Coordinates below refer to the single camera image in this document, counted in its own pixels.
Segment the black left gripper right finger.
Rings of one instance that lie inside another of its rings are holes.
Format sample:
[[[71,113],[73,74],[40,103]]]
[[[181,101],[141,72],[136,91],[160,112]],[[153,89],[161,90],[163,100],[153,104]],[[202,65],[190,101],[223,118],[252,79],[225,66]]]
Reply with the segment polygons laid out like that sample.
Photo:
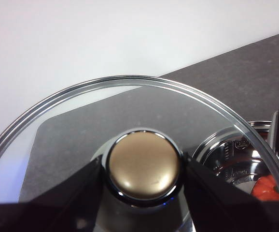
[[[279,232],[279,201],[260,201],[189,155],[184,161],[183,184],[196,231]]]

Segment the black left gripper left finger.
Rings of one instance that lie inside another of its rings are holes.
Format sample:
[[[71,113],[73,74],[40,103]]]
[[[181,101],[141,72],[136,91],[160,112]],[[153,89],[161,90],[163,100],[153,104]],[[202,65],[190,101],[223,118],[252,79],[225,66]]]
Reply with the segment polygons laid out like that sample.
[[[101,159],[40,196],[23,203],[0,203],[0,232],[91,232],[103,192]]]

